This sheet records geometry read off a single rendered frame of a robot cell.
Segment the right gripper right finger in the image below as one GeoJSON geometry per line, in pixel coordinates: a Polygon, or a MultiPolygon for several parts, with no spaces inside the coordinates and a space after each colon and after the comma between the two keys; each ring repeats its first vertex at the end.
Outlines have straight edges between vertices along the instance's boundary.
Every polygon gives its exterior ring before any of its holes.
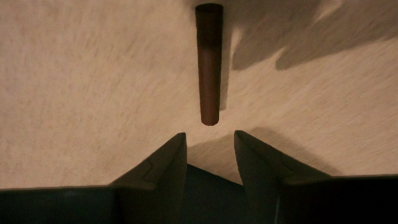
{"type": "Polygon", "coordinates": [[[398,217],[398,174],[331,176],[234,132],[238,171],[256,224],[355,224],[398,217]]]}

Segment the dark brown peg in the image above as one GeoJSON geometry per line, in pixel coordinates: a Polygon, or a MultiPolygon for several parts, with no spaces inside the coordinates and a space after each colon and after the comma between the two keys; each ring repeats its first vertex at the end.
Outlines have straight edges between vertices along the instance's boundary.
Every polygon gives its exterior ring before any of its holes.
{"type": "Polygon", "coordinates": [[[223,7],[195,7],[200,120],[206,126],[219,121],[223,7]]]}

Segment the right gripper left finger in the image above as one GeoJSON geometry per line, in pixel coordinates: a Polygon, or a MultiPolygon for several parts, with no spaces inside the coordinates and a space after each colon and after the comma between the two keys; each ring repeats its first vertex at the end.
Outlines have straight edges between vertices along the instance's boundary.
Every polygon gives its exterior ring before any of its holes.
{"type": "Polygon", "coordinates": [[[0,189],[0,224],[178,224],[186,172],[181,132],[109,186],[0,189]]]}

